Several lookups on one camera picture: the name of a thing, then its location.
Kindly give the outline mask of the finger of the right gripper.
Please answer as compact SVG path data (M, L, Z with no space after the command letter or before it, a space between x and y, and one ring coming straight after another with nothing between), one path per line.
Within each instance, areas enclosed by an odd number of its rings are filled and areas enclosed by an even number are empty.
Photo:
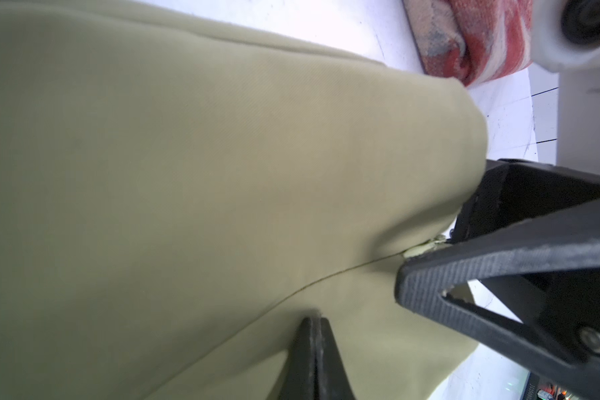
M450 234L462 243L530 218L600 199L600 175L521 159L488 160Z
M395 298L600 399L600 199L410 260Z

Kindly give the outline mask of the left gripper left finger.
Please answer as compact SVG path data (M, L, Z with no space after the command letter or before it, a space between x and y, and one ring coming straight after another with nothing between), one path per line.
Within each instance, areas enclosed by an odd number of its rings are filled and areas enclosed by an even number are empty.
M283 400L319 399L317 343L319 318L305 318L298 327L289 357L288 371L278 396Z

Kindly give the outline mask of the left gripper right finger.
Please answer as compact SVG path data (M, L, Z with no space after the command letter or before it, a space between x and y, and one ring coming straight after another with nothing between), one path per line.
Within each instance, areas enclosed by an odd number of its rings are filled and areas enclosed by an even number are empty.
M355 399L331 324L326 318L319 320L319 399Z

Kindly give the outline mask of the red plaid skirt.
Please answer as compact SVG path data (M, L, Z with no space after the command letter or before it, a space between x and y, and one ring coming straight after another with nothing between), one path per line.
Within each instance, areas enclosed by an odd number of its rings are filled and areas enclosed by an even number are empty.
M503 78L531 63L528 0L404 0L423 71L464 86Z

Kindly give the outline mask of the olive green skirt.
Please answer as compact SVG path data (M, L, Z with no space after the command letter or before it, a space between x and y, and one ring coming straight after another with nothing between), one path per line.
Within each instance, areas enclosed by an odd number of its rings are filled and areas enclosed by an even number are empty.
M127 1L0 1L0 399L273 399L309 315L360 399L475 341L398 306L488 134L454 79Z

